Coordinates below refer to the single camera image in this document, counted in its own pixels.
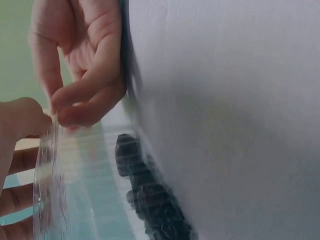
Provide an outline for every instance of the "skin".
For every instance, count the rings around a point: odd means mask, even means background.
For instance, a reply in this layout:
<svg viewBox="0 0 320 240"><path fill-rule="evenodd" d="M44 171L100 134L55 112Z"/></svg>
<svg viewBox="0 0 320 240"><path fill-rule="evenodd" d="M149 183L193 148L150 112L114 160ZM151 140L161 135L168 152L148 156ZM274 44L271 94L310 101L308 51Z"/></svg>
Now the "skin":
<svg viewBox="0 0 320 240"><path fill-rule="evenodd" d="M0 102L0 217L32 206L33 184L3 187L7 176L33 169L36 165L38 148L15 151L17 141L43 134L51 124L51 118L31 98ZM33 239L32 216L0 226L0 239Z"/></svg>
<svg viewBox="0 0 320 240"><path fill-rule="evenodd" d="M118 0L35 0L29 45L37 80L64 127L97 123L126 94ZM58 49L73 83L63 85Z"/></svg>

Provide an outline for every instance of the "plastic wrap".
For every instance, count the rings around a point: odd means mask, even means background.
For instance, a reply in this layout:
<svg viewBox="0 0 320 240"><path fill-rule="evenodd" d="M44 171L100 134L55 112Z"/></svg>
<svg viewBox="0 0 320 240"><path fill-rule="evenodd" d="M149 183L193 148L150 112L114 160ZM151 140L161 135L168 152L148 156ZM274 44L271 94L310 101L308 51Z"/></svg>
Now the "plastic wrap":
<svg viewBox="0 0 320 240"><path fill-rule="evenodd" d="M158 176L130 126L67 132L54 120L35 168L34 239L194 239Z"/></svg>

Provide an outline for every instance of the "green background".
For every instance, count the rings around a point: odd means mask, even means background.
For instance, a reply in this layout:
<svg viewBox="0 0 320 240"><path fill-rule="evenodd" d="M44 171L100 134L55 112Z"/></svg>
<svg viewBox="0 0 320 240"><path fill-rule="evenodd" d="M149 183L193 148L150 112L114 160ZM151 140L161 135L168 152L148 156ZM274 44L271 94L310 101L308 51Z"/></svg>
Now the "green background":
<svg viewBox="0 0 320 240"><path fill-rule="evenodd" d="M35 78L28 31L32 0L8 0L0 4L0 102L21 97L36 99L43 108L46 97ZM70 76L64 64L61 73L65 83Z"/></svg>

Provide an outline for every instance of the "black object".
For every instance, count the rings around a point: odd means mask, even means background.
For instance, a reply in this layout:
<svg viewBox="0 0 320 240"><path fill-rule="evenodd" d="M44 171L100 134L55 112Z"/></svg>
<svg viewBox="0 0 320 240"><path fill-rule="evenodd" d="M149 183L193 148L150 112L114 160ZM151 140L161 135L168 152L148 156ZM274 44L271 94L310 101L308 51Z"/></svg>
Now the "black object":
<svg viewBox="0 0 320 240"><path fill-rule="evenodd" d="M119 135L115 145L115 162L121 177L129 176L127 163L131 163L138 156L139 147L137 140L128 134Z"/></svg>
<svg viewBox="0 0 320 240"><path fill-rule="evenodd" d="M145 233L150 240L190 240L191 226L172 191L157 183L142 160L138 141L128 134L119 135L115 159L119 175L129 176L132 190L126 198L137 216L144 221Z"/></svg>

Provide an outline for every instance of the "white wall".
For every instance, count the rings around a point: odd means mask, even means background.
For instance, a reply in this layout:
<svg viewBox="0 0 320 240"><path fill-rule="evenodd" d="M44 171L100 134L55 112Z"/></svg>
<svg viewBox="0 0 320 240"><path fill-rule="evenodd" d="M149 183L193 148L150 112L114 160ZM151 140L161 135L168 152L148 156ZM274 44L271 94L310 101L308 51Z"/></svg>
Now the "white wall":
<svg viewBox="0 0 320 240"><path fill-rule="evenodd" d="M318 239L319 1L128 2L140 124L200 239Z"/></svg>

